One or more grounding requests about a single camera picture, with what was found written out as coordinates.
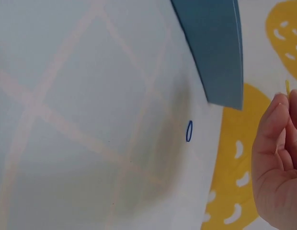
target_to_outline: fingernail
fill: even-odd
[[[297,94],[297,90],[292,90],[291,92],[296,93]]]
[[[275,98],[277,95],[280,95],[280,94],[282,94],[282,93],[281,93],[281,92],[277,92],[277,93],[274,95],[273,98]]]

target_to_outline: hand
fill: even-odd
[[[259,215],[281,230],[297,230],[297,91],[276,94],[252,149],[252,186]]]

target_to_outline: blue oval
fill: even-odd
[[[190,120],[189,124],[188,124],[188,128],[187,128],[187,132],[186,132],[186,142],[191,141],[192,130],[193,130],[193,122]]]

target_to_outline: finger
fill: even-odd
[[[292,163],[295,169],[297,169],[297,129],[289,119],[286,126],[286,150],[289,152]]]
[[[262,118],[252,148],[252,177],[257,181],[273,169],[282,169],[282,163],[275,157],[277,142],[289,120],[288,108],[279,103],[265,120]]]
[[[290,108],[289,113],[294,126],[297,129],[297,90],[291,91],[289,95]]]
[[[265,121],[271,115],[271,113],[274,111],[274,109],[280,103],[285,105],[287,108],[289,108],[288,97],[282,93],[277,93],[277,94],[275,94],[273,100],[271,101],[271,103],[270,103],[269,107],[267,108],[267,110],[265,111],[265,113],[262,115],[262,118],[259,122],[259,126],[261,126],[262,122]]]

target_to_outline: beige lines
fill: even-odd
[[[33,100],[33,95],[27,89],[19,85],[16,80],[12,79],[8,74],[2,71],[0,71],[0,88],[7,95],[24,106]],[[54,110],[51,110],[47,105],[40,105],[36,110],[36,115],[52,125],[57,131],[65,135],[67,138],[78,142],[91,151],[104,155],[107,160],[118,164],[125,163],[125,158],[121,157],[116,151],[106,147],[100,140],[83,133],[78,129],[76,124],[65,120],[62,115]],[[133,163],[129,163],[128,166],[131,171],[139,173],[153,184],[161,184],[161,181],[158,178],[149,175],[139,166]]]
[[[147,90],[145,94],[145,99],[139,111],[135,123],[134,132],[129,142],[127,158],[121,157],[117,152],[107,148],[100,140],[85,134],[84,132],[78,129],[76,124],[65,120],[64,117],[61,116],[59,113],[51,110],[49,107],[43,104],[46,94],[48,90],[51,88],[58,72],[73,52],[74,47],[79,42],[81,36],[85,33],[91,22],[98,15],[105,22],[107,30],[109,31],[111,36],[121,46],[122,50],[128,56],[132,66],[140,71],[140,77],[146,83]],[[3,179],[0,186],[0,230],[7,229],[9,201],[12,193],[13,184],[15,182],[18,171],[18,164],[21,155],[26,148],[31,129],[37,117],[41,117],[45,122],[52,125],[55,129],[57,129],[59,132],[61,132],[69,139],[78,142],[79,144],[85,146],[87,149],[91,151],[103,155],[108,161],[112,161],[122,166],[121,172],[115,185],[114,201],[117,201],[119,198],[120,190],[124,182],[126,172],[128,170],[140,174],[141,176],[148,179],[151,183],[164,186],[164,184],[162,184],[162,180],[150,175],[147,170],[143,170],[134,163],[129,162],[129,158],[131,157],[132,150],[136,144],[137,135],[140,129],[140,123],[148,108],[149,99],[152,94],[157,95],[159,100],[161,100],[162,104],[164,105],[167,111],[168,116],[170,117],[175,127],[177,129],[179,129],[180,127],[179,123],[176,123],[176,120],[173,117],[171,110],[168,108],[169,106],[167,105],[167,102],[164,100],[162,95],[154,89],[154,81],[159,75],[159,70],[162,64],[166,45],[169,39],[171,39],[170,33],[170,29],[167,29],[166,38],[160,50],[160,53],[158,54],[154,72],[151,78],[147,78],[145,76],[144,70],[141,68],[137,61],[136,55],[133,53],[132,49],[125,43],[123,38],[117,32],[115,26],[111,23],[110,19],[108,18],[108,15],[106,14],[103,8],[102,1],[94,1],[91,8],[77,23],[74,31],[69,35],[68,38],[66,38],[63,41],[61,47],[54,55],[52,62],[49,64],[47,70],[43,74],[42,81],[34,89],[33,93],[29,92],[25,87],[19,85],[16,80],[12,79],[8,74],[0,70],[0,88],[9,97],[13,98],[25,107],[25,110],[16,128],[13,140],[11,142],[9,153],[6,155],[5,159]],[[115,205],[112,206],[111,212],[108,216],[106,228],[109,227],[109,225],[111,224],[114,209]]]
[[[28,98],[25,98],[25,100],[28,100],[26,101],[28,104],[25,106],[25,110],[12,139],[10,151],[6,155],[3,179],[0,185],[0,230],[7,229],[9,200],[12,193],[12,187],[16,179],[20,157],[25,150],[32,126],[37,116],[37,110],[39,109],[48,89],[51,87],[55,77],[57,76],[57,72],[68,59],[75,45],[89,27],[92,20],[97,16],[99,8],[100,5],[98,3],[94,3],[90,10],[88,10],[87,13],[81,18],[75,30],[72,31],[69,37],[63,41],[63,44],[55,54],[53,61],[43,74],[42,82],[34,90],[32,96],[34,100],[28,100]],[[13,89],[8,90],[8,92],[14,96],[12,91]]]
[[[161,50],[160,50],[160,52],[158,54],[157,63],[156,63],[156,67],[154,69],[153,75],[148,80],[145,98],[144,98],[144,101],[142,103],[142,106],[141,106],[140,112],[138,114],[138,117],[136,119],[134,131],[133,131],[133,133],[131,135],[131,138],[130,138],[130,141],[129,141],[128,150],[127,150],[127,160],[126,160],[127,162],[129,161],[129,159],[130,159],[130,157],[132,155],[133,148],[134,148],[134,146],[136,144],[136,139],[137,139],[137,136],[138,136],[138,132],[140,130],[141,121],[142,121],[143,116],[144,116],[144,114],[145,114],[145,112],[146,112],[146,110],[147,110],[147,108],[149,106],[149,101],[150,101],[150,97],[151,97],[151,95],[153,93],[155,79],[159,75],[161,63],[163,61],[163,57],[164,57],[164,54],[165,54],[166,45],[168,43],[168,40],[169,40],[170,36],[171,36],[171,34],[170,34],[170,31],[168,30],[166,32],[166,38],[165,38],[164,44],[162,45]],[[107,221],[106,221],[106,229],[107,230],[110,229],[110,227],[111,227],[113,217],[114,217],[115,206],[116,206],[116,203],[117,203],[117,201],[119,199],[120,191],[121,191],[121,188],[122,188],[126,173],[127,173],[127,168],[122,167],[121,171],[119,172],[119,175],[118,175],[118,178],[117,178],[117,181],[116,181],[116,184],[115,184],[115,188],[114,188],[114,197],[113,197],[114,205],[111,207],[109,216],[108,216]]]

